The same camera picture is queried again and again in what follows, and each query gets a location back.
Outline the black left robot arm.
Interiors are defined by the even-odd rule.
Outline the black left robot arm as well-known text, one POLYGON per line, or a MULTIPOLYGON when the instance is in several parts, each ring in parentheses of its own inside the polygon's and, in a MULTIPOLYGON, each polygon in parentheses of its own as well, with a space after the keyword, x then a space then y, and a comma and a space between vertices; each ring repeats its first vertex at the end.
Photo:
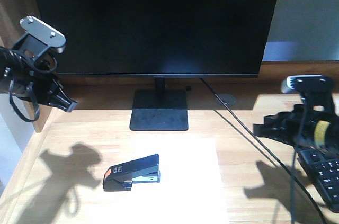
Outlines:
MULTIPOLYGON (((71 112, 77 102, 63 91, 55 69, 43 62, 35 66, 22 52, 1 48, 1 93, 8 94, 14 112, 25 122, 39 119, 40 105, 71 112)), ((135 131, 185 131, 188 129, 186 92, 167 91, 162 79, 154 90, 134 94, 130 129, 135 131)))

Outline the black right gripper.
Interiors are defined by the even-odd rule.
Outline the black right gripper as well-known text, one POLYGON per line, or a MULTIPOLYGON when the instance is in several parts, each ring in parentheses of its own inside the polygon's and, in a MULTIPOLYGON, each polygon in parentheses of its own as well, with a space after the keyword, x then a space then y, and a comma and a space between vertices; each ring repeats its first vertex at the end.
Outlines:
POLYGON ((297 104, 292 111, 278 115, 267 115, 263 124, 253 124, 253 134, 323 153, 338 152, 338 115, 334 112, 306 111, 297 104))

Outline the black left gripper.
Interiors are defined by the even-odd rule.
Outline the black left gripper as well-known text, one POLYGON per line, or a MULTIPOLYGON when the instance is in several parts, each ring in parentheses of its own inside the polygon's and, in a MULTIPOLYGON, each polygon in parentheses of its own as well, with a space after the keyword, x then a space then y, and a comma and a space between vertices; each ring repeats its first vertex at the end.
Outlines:
POLYGON ((10 64, 10 96, 32 102, 53 106, 71 112, 77 102, 63 91, 54 71, 56 65, 41 62, 37 66, 29 62, 10 64))

